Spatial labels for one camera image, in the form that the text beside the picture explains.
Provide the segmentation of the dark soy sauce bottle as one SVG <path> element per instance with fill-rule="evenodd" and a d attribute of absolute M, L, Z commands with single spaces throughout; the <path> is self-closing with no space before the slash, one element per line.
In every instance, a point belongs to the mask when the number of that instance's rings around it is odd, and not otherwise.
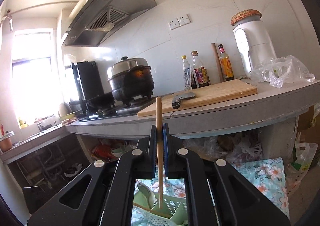
<path fill-rule="evenodd" d="M 201 62 L 199 58 L 199 54 L 197 51 L 192 51 L 191 55 L 193 57 L 193 68 L 195 71 L 196 79 L 200 87 L 209 86 L 210 81 L 207 75 L 207 70 L 203 66 L 203 63 Z"/>

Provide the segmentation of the wooden chopstick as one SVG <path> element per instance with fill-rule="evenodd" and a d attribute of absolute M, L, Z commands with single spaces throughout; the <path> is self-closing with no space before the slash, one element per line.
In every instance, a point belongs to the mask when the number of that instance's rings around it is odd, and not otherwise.
<path fill-rule="evenodd" d="M 157 164 L 158 164 L 158 196 L 159 208 L 163 209 L 163 117 L 162 117 L 162 98 L 156 98 L 156 129 L 157 129 Z"/>
<path fill-rule="evenodd" d="M 164 213 L 159 212 L 159 211 L 156 211 L 156 210 L 151 210 L 151 209 L 146 208 L 146 207 L 144 207 L 144 206 L 142 206 L 142 205 L 140 205 L 140 204 L 138 204 L 138 203 L 135 203 L 135 202 L 133 202 L 133 205 L 136 206 L 136 207 L 138 207 L 138 208 L 141 208 L 141 209 L 143 209 L 143 210 L 145 210 L 145 211 L 148 211 L 148 212 L 150 212 L 150 213 L 153 214 L 153 215 L 157 215 L 157 216 L 161 216 L 161 217 L 165 217 L 165 218 L 171 218 L 171 217 L 172 217 L 172 216 L 169 215 L 169 214 L 164 214 Z"/>

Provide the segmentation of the white shopping bag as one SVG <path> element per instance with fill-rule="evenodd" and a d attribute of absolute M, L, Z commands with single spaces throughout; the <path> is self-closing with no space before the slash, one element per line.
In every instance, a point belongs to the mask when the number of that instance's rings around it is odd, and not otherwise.
<path fill-rule="evenodd" d="M 287 166 L 285 172 L 287 195 L 294 194 L 302 179 L 308 173 L 312 161 L 315 158 L 318 144 L 301 141 L 302 133 L 297 134 L 295 145 L 293 148 L 293 161 Z"/>

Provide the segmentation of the stacked white bowls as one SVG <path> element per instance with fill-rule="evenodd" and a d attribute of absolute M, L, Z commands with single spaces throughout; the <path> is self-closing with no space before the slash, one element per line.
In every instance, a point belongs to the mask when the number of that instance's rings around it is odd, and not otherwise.
<path fill-rule="evenodd" d="M 117 141 L 111 145 L 111 154 L 119 158 L 125 153 L 131 152 L 137 147 L 137 142 L 135 141 Z"/>

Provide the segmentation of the wooden cutting board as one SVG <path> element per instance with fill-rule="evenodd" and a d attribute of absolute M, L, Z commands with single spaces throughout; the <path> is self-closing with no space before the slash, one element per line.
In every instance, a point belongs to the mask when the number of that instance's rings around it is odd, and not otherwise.
<path fill-rule="evenodd" d="M 172 100 L 175 96 L 182 95 L 186 92 L 178 92 L 173 95 L 167 95 L 162 97 L 162 112 L 163 114 L 187 110 L 196 107 L 202 107 L 215 103 L 227 102 L 242 97 L 255 95 L 258 93 L 257 87 L 245 83 L 241 80 L 235 79 L 223 83 L 217 83 L 202 88 L 191 90 L 195 94 L 195 97 L 191 99 L 183 99 L 181 106 L 178 109 L 172 108 Z M 156 103 L 154 102 L 150 106 L 137 113 L 139 118 L 148 117 L 156 114 Z"/>

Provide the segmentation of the green star utensil holder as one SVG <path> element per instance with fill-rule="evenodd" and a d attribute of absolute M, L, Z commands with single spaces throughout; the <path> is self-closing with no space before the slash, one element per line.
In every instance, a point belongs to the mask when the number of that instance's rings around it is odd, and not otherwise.
<path fill-rule="evenodd" d="M 149 208 L 145 196 L 140 191 L 135 193 L 133 202 Z M 188 213 L 185 198 L 163 195 L 163 209 L 159 208 L 159 204 L 157 202 L 152 210 L 169 214 L 172 217 L 165 218 L 153 215 L 150 212 L 136 206 L 133 206 L 132 215 L 135 217 L 142 216 L 143 219 L 153 225 L 188 225 Z"/>

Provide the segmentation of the wooden rolling pin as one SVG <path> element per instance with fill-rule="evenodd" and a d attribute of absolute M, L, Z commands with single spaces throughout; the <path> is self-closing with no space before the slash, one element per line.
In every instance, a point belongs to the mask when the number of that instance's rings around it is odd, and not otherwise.
<path fill-rule="evenodd" d="M 217 48 L 215 43 L 211 43 L 213 52 L 214 52 L 214 57 L 215 57 L 215 61 L 216 61 L 216 66 L 217 66 L 217 72 L 219 74 L 219 79 L 220 82 L 224 82 L 224 76 L 223 76 L 223 72 L 222 72 L 222 68 L 221 68 L 221 63 L 220 63 L 220 58 L 219 58 L 219 54 L 217 52 Z"/>

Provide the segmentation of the orange sauce bottle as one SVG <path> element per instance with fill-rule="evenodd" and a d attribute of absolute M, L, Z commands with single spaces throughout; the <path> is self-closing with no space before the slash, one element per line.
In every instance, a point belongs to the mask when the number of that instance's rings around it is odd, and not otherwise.
<path fill-rule="evenodd" d="M 220 50 L 220 63 L 225 81 L 234 80 L 234 73 L 229 59 L 229 55 L 225 52 L 222 44 L 218 45 Z"/>

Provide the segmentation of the clear vinegar bottle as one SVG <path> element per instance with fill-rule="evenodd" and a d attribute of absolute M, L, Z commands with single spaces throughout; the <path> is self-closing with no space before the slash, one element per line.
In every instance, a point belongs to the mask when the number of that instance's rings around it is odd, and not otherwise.
<path fill-rule="evenodd" d="M 183 60 L 184 90 L 189 91 L 192 89 L 191 65 L 186 55 L 183 55 L 181 58 Z"/>

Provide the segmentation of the black cooking pot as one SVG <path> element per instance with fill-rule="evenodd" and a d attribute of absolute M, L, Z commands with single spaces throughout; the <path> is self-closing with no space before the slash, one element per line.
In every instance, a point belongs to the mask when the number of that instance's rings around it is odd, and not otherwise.
<path fill-rule="evenodd" d="M 150 99 L 153 94 L 151 66 L 144 58 L 124 56 L 108 68 L 107 76 L 114 99 L 125 105 L 129 105 L 135 97 Z"/>

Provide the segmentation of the wall power sockets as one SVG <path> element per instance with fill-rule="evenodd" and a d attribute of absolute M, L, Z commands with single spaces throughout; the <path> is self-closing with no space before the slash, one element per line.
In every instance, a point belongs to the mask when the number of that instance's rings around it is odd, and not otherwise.
<path fill-rule="evenodd" d="M 174 30 L 176 28 L 179 28 L 181 26 L 190 24 L 191 20 L 188 14 L 180 15 L 178 17 L 172 18 L 168 21 L 168 26 L 170 30 Z"/>

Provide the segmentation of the clear plastic bag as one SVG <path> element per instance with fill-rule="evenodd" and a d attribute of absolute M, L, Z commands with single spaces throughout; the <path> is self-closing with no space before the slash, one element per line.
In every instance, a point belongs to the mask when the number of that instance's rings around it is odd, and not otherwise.
<path fill-rule="evenodd" d="M 314 82 L 316 77 L 296 57 L 267 58 L 253 68 L 251 80 L 268 82 L 270 86 L 282 88 L 285 83 Z"/>

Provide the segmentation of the steel range hood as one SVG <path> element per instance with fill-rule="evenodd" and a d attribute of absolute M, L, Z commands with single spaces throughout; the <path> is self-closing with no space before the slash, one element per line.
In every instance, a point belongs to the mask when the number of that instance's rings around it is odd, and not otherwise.
<path fill-rule="evenodd" d="M 157 5 L 155 0 L 88 0 L 77 13 L 65 47 L 98 47 L 133 19 Z"/>

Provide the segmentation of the floral blue quilt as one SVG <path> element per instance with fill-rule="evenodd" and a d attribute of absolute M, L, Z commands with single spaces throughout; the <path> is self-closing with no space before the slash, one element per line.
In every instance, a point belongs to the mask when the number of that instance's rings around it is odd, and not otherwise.
<path fill-rule="evenodd" d="M 286 192 L 284 165 L 281 158 L 251 161 L 246 163 L 233 163 L 240 174 L 251 182 L 263 195 L 265 195 L 286 216 L 289 216 L 289 201 Z M 158 178 L 137 179 L 135 193 L 138 191 L 137 183 L 147 185 L 158 198 Z M 183 179 L 164 179 L 163 195 L 185 198 L 185 184 Z M 142 216 L 133 216 L 132 225 L 153 225 Z"/>

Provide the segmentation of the white electric kettle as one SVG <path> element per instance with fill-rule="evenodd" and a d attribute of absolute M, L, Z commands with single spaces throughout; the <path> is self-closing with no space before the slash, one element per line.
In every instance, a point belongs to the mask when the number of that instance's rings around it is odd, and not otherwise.
<path fill-rule="evenodd" d="M 250 77 L 252 70 L 264 60 L 277 57 L 261 17 L 260 11 L 247 9 L 231 19 L 236 45 L 247 77 Z"/>

